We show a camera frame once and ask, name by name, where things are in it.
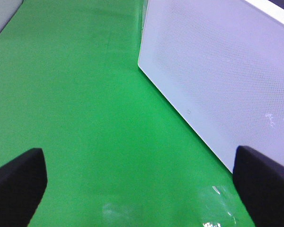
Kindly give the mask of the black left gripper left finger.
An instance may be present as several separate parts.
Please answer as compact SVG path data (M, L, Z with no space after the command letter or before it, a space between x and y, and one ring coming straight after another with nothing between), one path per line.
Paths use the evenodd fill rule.
M0 167L0 227L27 227L47 187L43 150L32 148Z

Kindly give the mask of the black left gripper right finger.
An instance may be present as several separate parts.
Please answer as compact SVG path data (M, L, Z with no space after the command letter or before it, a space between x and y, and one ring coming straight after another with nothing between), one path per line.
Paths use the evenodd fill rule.
M284 166L248 147L236 149L233 184L257 227L284 227Z

